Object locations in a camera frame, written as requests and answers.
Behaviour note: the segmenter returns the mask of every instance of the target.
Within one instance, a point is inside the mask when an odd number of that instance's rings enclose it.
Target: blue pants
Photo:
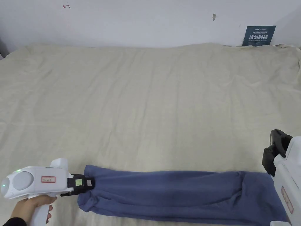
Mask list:
[[[270,225],[287,221],[266,173],[115,171],[87,165],[95,188],[78,197],[88,212],[155,221]]]

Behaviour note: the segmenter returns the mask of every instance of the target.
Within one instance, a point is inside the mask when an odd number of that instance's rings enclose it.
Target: red mark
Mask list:
[[[63,5],[63,7],[64,7],[64,8],[66,8],[66,6],[68,6],[68,7],[69,7],[69,9],[70,9],[70,6],[69,6],[69,4],[68,4],[68,3],[67,3],[67,5]]]

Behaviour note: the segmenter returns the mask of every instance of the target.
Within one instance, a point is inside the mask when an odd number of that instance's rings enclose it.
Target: bed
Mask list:
[[[257,171],[272,129],[301,135],[301,51],[289,46],[31,45],[0,61],[1,178],[69,160],[128,171]],[[49,225],[190,225],[85,213]],[[4,223],[16,200],[0,198]]]

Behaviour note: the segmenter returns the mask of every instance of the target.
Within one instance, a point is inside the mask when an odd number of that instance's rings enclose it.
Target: black sleeve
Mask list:
[[[27,224],[22,218],[14,217],[10,218],[3,226],[27,226]]]

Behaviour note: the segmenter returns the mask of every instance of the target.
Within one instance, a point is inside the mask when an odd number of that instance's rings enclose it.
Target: circular sensor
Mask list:
[[[5,178],[1,183],[1,193],[3,195],[6,195],[8,188],[9,188],[9,179]]]
[[[19,172],[13,178],[13,182],[12,182],[13,187],[18,191],[28,188],[32,183],[33,183],[33,175],[26,171]]]

